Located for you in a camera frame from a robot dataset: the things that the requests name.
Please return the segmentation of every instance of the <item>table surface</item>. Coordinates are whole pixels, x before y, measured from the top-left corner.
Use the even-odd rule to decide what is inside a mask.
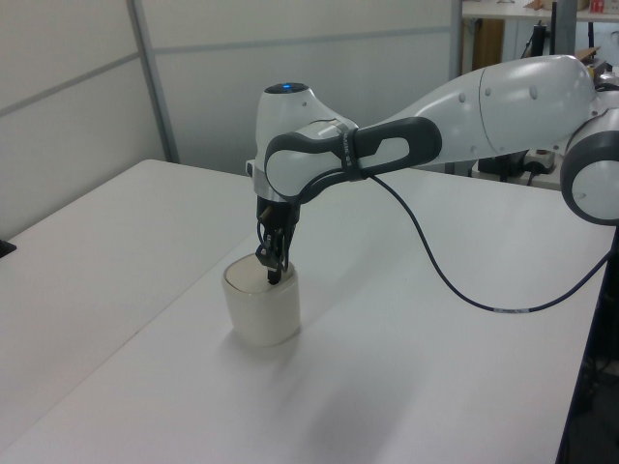
[[[514,3],[497,3],[496,0],[467,0],[462,2],[463,18],[488,18],[488,19],[548,19],[551,11],[540,9],[533,10],[524,8],[530,0],[515,0]],[[619,22],[619,14],[589,13],[589,9],[576,13],[576,21],[580,22]]]
[[[238,245],[254,208],[248,178],[144,161],[11,240],[0,450]]]
[[[556,191],[381,177],[446,275],[489,305],[561,295],[611,244],[612,228]],[[224,268],[255,246],[249,235],[0,463],[554,462],[602,271],[554,308],[485,312],[446,289],[387,192],[335,186],[302,208],[292,244],[302,330],[257,349],[231,332],[221,290]]]

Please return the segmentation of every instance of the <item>black cable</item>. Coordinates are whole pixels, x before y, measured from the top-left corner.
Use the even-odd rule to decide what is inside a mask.
[[[443,282],[445,282],[445,285],[447,285],[449,287],[449,289],[452,292],[454,292],[461,300],[464,300],[467,303],[469,303],[470,305],[473,305],[473,306],[478,307],[480,309],[484,309],[486,311],[499,312],[499,313],[508,313],[508,314],[521,314],[521,313],[537,312],[537,311],[541,311],[542,309],[547,309],[547,308],[549,308],[551,306],[558,305],[559,303],[564,302],[571,295],[576,293],[580,289],[580,287],[582,287],[585,283],[587,283],[587,281],[604,265],[604,263],[608,260],[608,258],[610,258],[613,254],[615,254],[617,252],[617,250],[615,250],[615,249],[612,249],[611,251],[609,251],[598,262],[598,264],[596,264],[593,267],[593,269],[591,271],[589,271],[589,273],[587,273],[587,275],[580,280],[579,283],[577,283],[574,287],[572,287],[572,289],[569,290],[567,293],[565,293],[564,295],[562,295],[559,298],[556,298],[556,299],[552,300],[551,302],[548,302],[548,303],[545,303],[545,304],[540,304],[538,306],[527,307],[527,308],[523,308],[523,309],[505,309],[505,308],[492,307],[492,306],[488,306],[486,304],[477,303],[474,300],[471,300],[470,298],[462,295],[462,293],[460,293],[459,290],[457,290],[455,288],[455,286],[443,274],[443,271],[441,271],[440,267],[438,266],[438,263],[436,262],[436,259],[434,259],[434,255],[432,254],[432,251],[429,249],[429,245],[427,244],[426,236],[424,235],[424,232],[422,231],[422,228],[421,228],[421,225],[419,224],[419,221],[417,221],[417,218],[415,217],[415,215],[411,211],[411,209],[408,207],[406,202],[396,193],[395,190],[393,190],[391,187],[389,187],[383,181],[378,179],[376,176],[370,175],[369,177],[376,184],[378,184],[380,187],[382,187],[386,191],[388,191],[398,201],[398,203],[401,205],[401,207],[404,209],[404,211],[406,211],[406,213],[409,215],[409,217],[413,221],[413,224],[415,225],[415,228],[417,229],[417,233],[419,234],[419,238],[421,239],[422,244],[424,245],[424,248],[426,249],[427,257],[429,258],[430,262],[432,263],[432,266],[434,267],[434,270],[436,271],[436,273],[441,277]]]
[[[537,25],[540,26],[541,24],[542,24],[542,21],[540,20]],[[531,46],[531,43],[533,42],[533,36],[535,36],[535,32],[531,34],[531,37],[529,38],[529,42],[527,42],[526,45],[524,46],[524,51],[520,55],[520,59],[524,58],[524,55],[526,55],[526,50],[529,49],[529,46]]]
[[[537,175],[537,169],[535,167],[531,168],[531,175],[529,176],[529,180],[526,182],[527,187],[531,187],[531,183],[533,182],[533,178]]]

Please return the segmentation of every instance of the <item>white wall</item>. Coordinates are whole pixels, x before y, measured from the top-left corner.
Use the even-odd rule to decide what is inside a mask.
[[[163,159],[124,0],[0,0],[0,238]]]
[[[136,4],[180,162],[236,173],[266,87],[304,82],[372,124],[449,80],[459,24],[457,0]]]

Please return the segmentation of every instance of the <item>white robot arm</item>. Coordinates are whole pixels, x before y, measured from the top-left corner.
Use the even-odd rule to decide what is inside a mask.
[[[359,129],[303,84],[260,99],[256,255],[277,283],[300,205],[335,183],[421,164],[547,149],[564,154],[563,196],[580,217],[619,225],[619,92],[598,92],[575,58],[504,63],[454,79],[395,116]]]

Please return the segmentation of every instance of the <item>white cup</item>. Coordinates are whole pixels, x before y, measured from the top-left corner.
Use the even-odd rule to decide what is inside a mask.
[[[298,331],[299,278],[292,264],[271,285],[266,268],[251,254],[226,268],[221,285],[232,328],[247,343],[277,345]]]

